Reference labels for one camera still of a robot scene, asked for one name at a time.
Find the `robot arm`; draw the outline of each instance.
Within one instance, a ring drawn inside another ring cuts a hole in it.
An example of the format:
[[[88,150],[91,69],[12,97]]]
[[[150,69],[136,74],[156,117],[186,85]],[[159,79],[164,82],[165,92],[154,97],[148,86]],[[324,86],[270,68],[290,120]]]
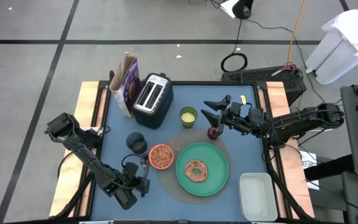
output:
[[[91,151],[91,148],[99,148],[101,136],[94,130],[84,131],[80,128],[73,115],[62,113],[47,124],[45,134],[48,134],[53,142],[62,143],[72,151],[81,162],[93,173],[93,177],[99,187],[109,197],[115,196],[121,207],[125,210],[131,208],[137,199],[133,190],[141,192],[142,196],[149,191],[150,180],[147,180],[147,170],[143,178],[136,177],[138,166],[127,162],[123,172],[103,164]]]
[[[241,117],[242,104],[233,102],[229,107],[230,102],[231,96],[229,95],[219,102],[204,101],[211,109],[221,111],[219,115],[215,115],[206,110],[201,110],[211,124],[208,129],[210,139],[218,138],[223,133],[226,125],[229,129],[235,129],[242,135],[252,134],[263,139],[265,147],[280,149],[294,136],[300,138],[307,131],[315,128],[338,128],[344,122],[344,113],[337,105],[332,103],[322,103],[315,108],[305,108],[296,113],[276,118],[269,118],[268,114],[264,113],[262,109],[252,108],[251,106],[248,116],[243,118]],[[265,158],[270,157],[269,150],[264,150],[264,156]],[[298,217],[300,219],[312,219],[285,187],[285,184],[274,170],[271,160],[266,160],[266,165],[268,173]]]

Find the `floor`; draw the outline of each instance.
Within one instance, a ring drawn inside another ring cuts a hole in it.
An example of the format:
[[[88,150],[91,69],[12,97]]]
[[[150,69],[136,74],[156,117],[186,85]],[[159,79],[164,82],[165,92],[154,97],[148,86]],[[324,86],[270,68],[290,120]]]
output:
[[[258,0],[251,19],[293,29],[300,6],[299,0]],[[358,0],[306,3],[296,33],[305,59],[324,36],[320,27],[346,7],[358,9]],[[238,25],[210,2],[194,0],[0,0],[0,223],[48,217],[63,148],[43,131],[58,114],[74,112],[82,81],[108,79],[125,51],[138,54],[141,77],[163,72],[172,80],[219,80]],[[244,21],[237,47],[248,56],[247,69],[279,66],[290,37]],[[303,68],[296,47],[291,60]],[[229,65],[241,66],[236,59]],[[336,102],[341,86],[358,84],[358,66],[326,86],[310,77],[327,102]],[[305,83],[300,107],[321,103]],[[304,146],[328,158],[350,153],[345,125]],[[317,210],[318,218],[331,217]]]

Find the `orange bowl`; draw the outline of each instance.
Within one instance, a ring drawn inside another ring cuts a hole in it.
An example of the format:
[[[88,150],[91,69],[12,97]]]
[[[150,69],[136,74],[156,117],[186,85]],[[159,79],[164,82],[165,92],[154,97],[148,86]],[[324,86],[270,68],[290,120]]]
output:
[[[156,148],[158,148],[159,146],[167,146],[167,145],[166,145],[166,144],[158,144],[158,145],[154,146],[154,147],[150,150],[150,152],[149,152],[149,162],[150,162],[150,164],[151,164],[154,168],[156,168],[156,169],[166,169],[166,168],[168,168],[168,167],[172,164],[172,162],[173,162],[173,157],[174,157],[173,150],[171,149],[171,147],[167,146],[167,147],[169,148],[169,150],[171,150],[172,160],[171,160],[171,162],[170,162],[167,166],[165,166],[165,167],[157,167],[156,165],[153,164],[153,161],[152,161],[152,159],[151,159],[151,158],[152,158],[151,155],[152,155],[152,152],[153,152]]]

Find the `green plate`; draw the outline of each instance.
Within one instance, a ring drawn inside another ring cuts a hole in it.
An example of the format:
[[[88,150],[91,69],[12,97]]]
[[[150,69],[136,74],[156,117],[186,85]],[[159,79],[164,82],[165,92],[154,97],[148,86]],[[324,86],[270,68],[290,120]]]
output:
[[[203,182],[194,182],[185,175],[187,163],[193,159],[201,160],[208,169],[208,177]],[[197,196],[210,196],[218,193],[229,176],[229,166],[223,153],[208,143],[189,145],[178,156],[177,177],[181,186]]]

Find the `white container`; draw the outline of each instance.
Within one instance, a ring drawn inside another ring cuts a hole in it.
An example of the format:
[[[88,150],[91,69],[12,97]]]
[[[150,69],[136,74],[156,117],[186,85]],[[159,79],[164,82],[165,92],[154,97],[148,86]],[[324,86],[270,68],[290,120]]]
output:
[[[239,179],[242,215],[249,221],[274,221],[277,207],[268,174],[242,174]]]
[[[306,61],[316,80],[327,85],[358,65],[358,9],[336,16],[322,26],[327,32]]]

